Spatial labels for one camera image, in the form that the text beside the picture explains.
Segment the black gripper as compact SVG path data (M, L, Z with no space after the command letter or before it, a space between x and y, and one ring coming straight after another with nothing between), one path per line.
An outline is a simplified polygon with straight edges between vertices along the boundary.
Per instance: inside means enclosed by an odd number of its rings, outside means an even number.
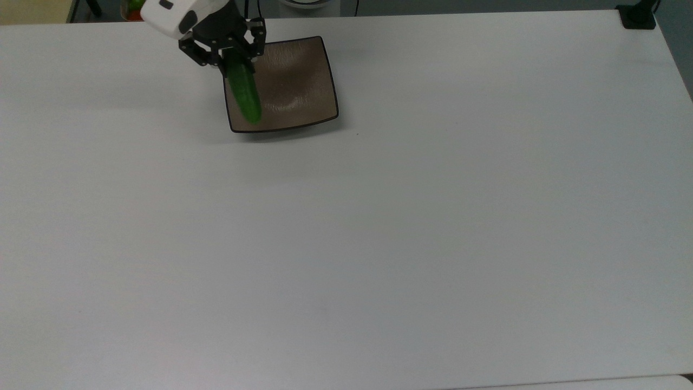
M231 44L248 51L247 61L252 73L255 64L265 54L265 19L257 17L247 20L238 10L235 2L195 2L191 5L191 15L195 15L192 34L185 34L178 41L180 51L201 67L213 67L225 74L220 48ZM250 33L252 41L245 38Z

